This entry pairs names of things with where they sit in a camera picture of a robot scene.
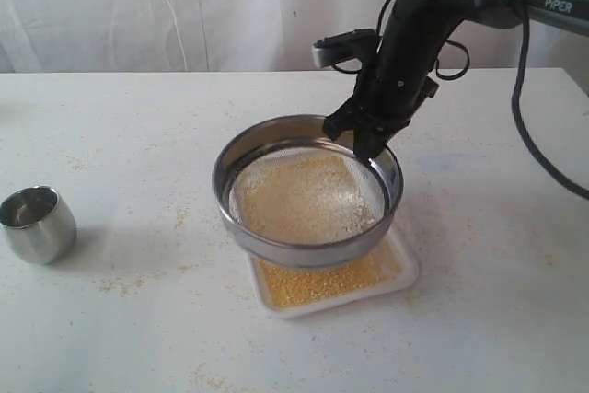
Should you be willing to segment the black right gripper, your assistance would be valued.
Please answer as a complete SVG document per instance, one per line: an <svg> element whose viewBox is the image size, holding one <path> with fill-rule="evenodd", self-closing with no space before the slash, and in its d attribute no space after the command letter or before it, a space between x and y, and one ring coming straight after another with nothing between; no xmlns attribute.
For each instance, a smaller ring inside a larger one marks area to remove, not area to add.
<svg viewBox="0 0 589 393"><path fill-rule="evenodd" d="M464 17L460 8L427 2L405 10L395 0L377 54L359 78L354 97L324 119L322 132L336 141L353 131L353 152L360 161L379 156L390 133L419 108L425 78Z"/></svg>

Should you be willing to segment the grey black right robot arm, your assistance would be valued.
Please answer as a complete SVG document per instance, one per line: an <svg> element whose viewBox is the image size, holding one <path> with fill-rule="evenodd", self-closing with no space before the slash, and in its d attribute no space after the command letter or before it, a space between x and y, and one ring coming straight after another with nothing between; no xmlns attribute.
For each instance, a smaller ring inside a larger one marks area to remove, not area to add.
<svg viewBox="0 0 589 393"><path fill-rule="evenodd" d="M324 120L324 134L335 140L351 131L358 158L378 156L435 93L428 75L462 22L511 29L526 19L586 35L588 0L394 0L384 29L317 41L318 66L352 59L362 64L351 97Z"/></svg>

